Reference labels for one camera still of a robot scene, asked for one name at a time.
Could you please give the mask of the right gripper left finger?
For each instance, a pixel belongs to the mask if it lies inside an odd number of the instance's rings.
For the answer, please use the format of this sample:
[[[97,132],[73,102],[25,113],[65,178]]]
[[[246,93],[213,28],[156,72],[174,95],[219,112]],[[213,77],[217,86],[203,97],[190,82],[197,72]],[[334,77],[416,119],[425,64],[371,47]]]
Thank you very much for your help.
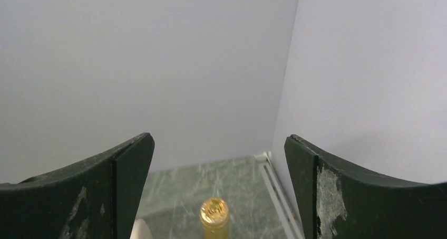
[[[145,132],[66,167],[1,184],[1,238],[129,238],[155,142]]]

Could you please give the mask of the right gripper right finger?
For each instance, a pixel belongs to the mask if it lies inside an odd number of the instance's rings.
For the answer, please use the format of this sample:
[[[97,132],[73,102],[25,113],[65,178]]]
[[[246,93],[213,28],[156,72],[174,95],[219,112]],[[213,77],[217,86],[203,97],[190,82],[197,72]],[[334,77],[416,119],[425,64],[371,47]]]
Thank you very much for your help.
[[[446,238],[446,183],[383,175],[297,135],[284,150],[305,238]]]

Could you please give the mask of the dark red wine bottle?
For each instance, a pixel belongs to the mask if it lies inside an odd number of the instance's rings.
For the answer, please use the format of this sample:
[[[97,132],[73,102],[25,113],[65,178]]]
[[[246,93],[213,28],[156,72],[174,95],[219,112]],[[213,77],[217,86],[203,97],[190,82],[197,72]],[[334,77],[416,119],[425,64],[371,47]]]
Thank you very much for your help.
[[[229,207],[223,199],[212,197],[204,201],[200,207],[199,218],[202,224],[203,238],[229,238]]]

